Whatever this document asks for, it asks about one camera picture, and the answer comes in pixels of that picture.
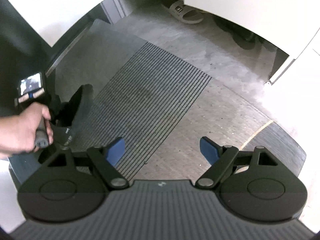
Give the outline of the person left hand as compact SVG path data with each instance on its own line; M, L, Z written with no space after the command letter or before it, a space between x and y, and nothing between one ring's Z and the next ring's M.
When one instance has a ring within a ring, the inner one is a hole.
M41 120L46 123L49 143L53 143L49 108L32 103L21 114L1 118L1 159L23 152L35 152L35 133Z

